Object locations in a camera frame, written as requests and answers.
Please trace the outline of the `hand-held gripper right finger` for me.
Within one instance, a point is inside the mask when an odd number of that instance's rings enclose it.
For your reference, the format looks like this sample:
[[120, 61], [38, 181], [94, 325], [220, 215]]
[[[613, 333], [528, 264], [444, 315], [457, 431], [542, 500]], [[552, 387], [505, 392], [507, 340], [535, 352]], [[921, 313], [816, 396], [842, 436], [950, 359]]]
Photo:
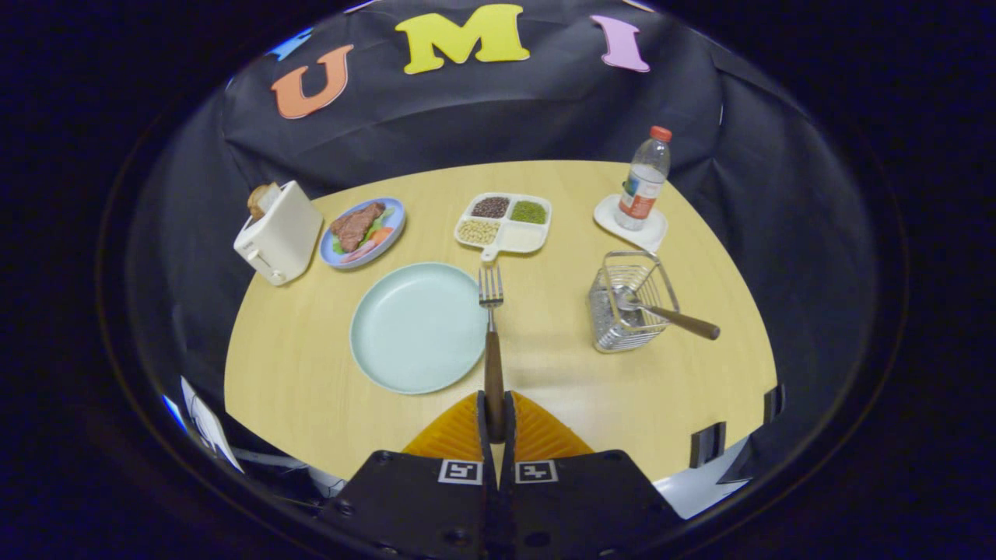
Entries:
[[621, 450], [528, 460], [524, 398], [505, 394], [503, 559], [630, 559], [684, 524]]

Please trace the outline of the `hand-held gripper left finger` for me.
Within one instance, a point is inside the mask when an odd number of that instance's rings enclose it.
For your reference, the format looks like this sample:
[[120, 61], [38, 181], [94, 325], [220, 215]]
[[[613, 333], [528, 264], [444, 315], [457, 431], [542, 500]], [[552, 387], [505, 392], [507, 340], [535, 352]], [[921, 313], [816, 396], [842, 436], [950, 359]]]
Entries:
[[486, 559], [496, 468], [485, 397], [469, 394], [401, 453], [372, 453], [321, 522], [396, 559]]

